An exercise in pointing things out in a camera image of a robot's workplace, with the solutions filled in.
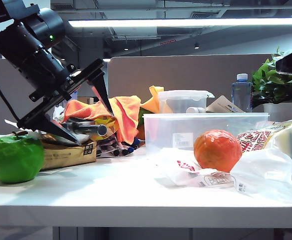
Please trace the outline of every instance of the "green apple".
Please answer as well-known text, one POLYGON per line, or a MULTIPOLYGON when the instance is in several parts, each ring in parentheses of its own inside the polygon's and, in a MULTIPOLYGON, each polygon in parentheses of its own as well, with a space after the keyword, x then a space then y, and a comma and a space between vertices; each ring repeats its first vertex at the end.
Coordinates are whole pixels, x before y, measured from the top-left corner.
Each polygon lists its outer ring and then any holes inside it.
POLYGON ((11 184, 33 179, 43 161, 44 149, 39 139, 18 134, 0 137, 1 182, 11 184))

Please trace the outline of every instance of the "robotic arm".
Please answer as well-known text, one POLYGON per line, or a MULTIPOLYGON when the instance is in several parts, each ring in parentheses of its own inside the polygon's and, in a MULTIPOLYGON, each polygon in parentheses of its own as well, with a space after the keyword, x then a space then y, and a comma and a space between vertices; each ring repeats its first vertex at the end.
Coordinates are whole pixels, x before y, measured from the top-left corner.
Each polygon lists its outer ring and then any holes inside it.
POLYGON ((25 7, 22 0, 0 0, 0 23, 13 19, 13 24, 0 32, 0 53, 35 88, 29 95, 42 103, 17 120, 19 128, 42 130, 78 143, 69 130, 52 120, 46 113, 70 94, 84 81, 93 86, 100 101, 113 114, 103 79, 103 61, 97 59, 76 76, 73 64, 63 67, 47 50, 59 43, 65 35, 62 19, 49 8, 39 9, 31 4, 25 7))

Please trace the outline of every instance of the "white table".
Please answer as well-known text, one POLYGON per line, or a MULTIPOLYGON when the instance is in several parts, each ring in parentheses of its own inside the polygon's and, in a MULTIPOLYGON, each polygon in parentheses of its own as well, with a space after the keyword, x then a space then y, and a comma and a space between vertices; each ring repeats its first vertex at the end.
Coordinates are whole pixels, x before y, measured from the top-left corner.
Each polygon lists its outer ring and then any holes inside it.
POLYGON ((142 147, 132 156, 0 183, 0 226, 292 228, 292 204, 234 187, 174 186, 142 147))

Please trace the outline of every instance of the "yellow cloth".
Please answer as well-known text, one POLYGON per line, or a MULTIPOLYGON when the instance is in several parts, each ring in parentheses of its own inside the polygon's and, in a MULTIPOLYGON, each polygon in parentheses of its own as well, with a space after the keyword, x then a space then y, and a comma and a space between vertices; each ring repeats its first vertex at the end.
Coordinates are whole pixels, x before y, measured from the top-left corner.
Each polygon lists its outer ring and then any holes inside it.
POLYGON ((162 86, 151 86, 149 87, 149 91, 152 97, 146 101, 145 103, 141 104, 140 107, 151 111, 155 114, 159 113, 159 99, 158 99, 158 92, 162 92, 164 88, 162 86))

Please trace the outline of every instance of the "apple stem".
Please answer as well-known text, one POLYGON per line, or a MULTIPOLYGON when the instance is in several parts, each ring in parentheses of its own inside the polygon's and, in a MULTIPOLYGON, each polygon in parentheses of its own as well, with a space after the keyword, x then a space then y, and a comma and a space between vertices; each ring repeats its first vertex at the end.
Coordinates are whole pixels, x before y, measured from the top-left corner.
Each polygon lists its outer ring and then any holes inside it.
POLYGON ((16 138, 19 139, 19 136, 23 136, 23 135, 26 135, 28 134, 27 131, 24 131, 24 130, 20 130, 18 132, 15 132, 15 131, 12 131, 13 134, 15 134, 16 138))

